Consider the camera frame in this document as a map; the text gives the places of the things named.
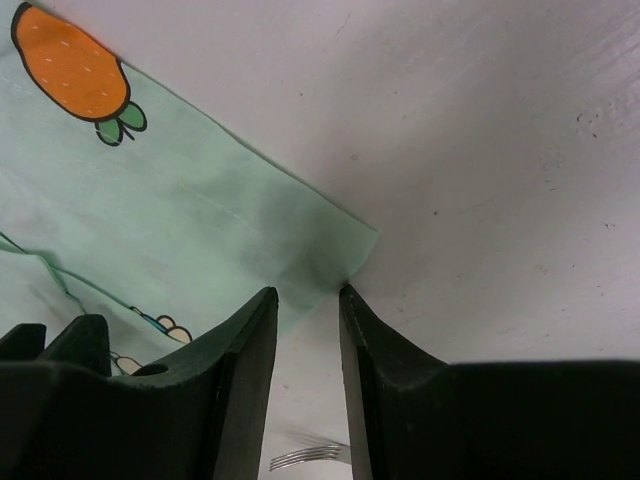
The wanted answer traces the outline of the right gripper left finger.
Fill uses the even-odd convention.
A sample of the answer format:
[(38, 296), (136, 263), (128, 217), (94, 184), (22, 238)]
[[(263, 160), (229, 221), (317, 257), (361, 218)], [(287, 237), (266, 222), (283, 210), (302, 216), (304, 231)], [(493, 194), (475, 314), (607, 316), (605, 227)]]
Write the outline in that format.
[(53, 339), (1, 340), (5, 479), (254, 479), (274, 367), (278, 294), (130, 375), (113, 375), (104, 317)]

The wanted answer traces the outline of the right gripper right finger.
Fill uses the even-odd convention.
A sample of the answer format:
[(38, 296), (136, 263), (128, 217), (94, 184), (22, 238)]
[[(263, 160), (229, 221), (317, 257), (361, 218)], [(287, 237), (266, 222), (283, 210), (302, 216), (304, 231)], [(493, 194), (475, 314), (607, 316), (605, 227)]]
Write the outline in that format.
[(449, 364), (339, 294), (357, 479), (635, 479), (639, 365)]

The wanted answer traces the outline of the black handled fork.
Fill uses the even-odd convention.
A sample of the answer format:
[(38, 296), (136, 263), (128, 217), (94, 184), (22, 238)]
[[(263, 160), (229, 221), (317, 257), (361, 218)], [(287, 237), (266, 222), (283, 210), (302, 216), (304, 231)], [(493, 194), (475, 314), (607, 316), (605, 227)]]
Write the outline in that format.
[(301, 448), (272, 458), (269, 463), (270, 472), (312, 461), (351, 464), (351, 447), (345, 443), (301, 431), (290, 431), (287, 436), (301, 445)]

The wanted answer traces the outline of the green cartoon placemat cloth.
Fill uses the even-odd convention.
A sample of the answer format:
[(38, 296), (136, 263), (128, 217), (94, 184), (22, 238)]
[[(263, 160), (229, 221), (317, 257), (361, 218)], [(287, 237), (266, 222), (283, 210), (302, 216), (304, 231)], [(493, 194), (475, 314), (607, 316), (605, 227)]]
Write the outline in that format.
[(131, 374), (275, 287), (289, 328), (376, 232), (77, 26), (1, 5), (1, 327), (99, 314)]

